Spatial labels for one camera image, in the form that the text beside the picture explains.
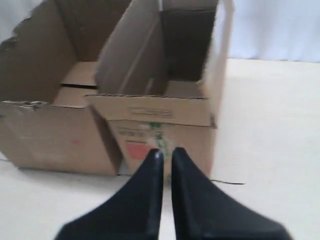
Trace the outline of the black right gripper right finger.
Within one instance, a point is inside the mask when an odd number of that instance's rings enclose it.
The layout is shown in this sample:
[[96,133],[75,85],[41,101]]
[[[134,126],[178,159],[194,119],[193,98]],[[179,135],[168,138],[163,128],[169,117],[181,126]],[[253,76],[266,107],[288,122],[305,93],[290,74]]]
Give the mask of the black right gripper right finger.
[[182,147],[171,160],[171,201],[178,240],[288,240],[280,223],[242,205],[195,165]]

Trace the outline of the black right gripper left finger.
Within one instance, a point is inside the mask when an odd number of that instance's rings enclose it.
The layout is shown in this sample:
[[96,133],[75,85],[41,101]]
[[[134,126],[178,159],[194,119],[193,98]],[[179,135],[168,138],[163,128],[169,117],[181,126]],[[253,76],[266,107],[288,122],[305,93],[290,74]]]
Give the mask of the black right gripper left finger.
[[65,224],[57,240],[157,240],[164,188],[164,156],[151,149],[110,199]]

